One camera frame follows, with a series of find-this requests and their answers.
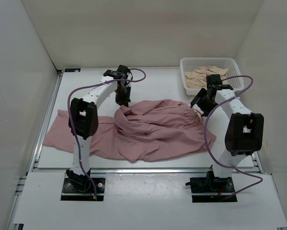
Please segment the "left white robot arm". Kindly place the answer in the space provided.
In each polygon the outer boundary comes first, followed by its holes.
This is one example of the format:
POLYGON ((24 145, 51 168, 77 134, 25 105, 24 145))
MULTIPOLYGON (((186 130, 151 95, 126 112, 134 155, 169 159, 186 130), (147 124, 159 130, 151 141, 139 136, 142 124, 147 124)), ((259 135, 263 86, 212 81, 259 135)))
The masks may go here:
POLYGON ((68 97, 69 127, 73 134, 72 167, 66 171, 71 184, 80 192, 95 189, 90 177, 90 142, 98 129, 98 108, 113 92, 118 105, 128 106, 131 94, 131 70, 119 65, 117 70, 106 70, 96 86, 82 98, 68 97))

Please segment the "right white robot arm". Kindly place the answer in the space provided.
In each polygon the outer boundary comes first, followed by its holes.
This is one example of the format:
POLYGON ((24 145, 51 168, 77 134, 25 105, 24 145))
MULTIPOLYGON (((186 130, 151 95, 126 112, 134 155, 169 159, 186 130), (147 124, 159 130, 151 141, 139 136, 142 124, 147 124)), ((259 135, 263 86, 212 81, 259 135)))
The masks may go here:
POLYGON ((224 84, 220 75, 206 78, 206 88, 200 89, 191 106, 197 105, 206 122, 218 108, 222 108, 229 124, 225 134, 225 150, 216 159, 210 149, 209 155, 215 162, 203 178, 192 178, 189 182, 193 193, 232 193, 232 172, 247 156, 259 151, 263 141, 264 117, 243 105, 233 87, 224 84))

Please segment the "pink trousers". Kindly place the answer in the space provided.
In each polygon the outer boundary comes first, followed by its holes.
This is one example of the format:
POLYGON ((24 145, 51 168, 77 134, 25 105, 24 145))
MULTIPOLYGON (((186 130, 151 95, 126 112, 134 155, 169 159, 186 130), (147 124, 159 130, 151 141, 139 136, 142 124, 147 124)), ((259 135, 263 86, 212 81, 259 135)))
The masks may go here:
POLYGON ((110 160, 166 161, 205 152, 216 140, 199 112, 170 99, 121 106, 98 122, 89 154, 110 160))

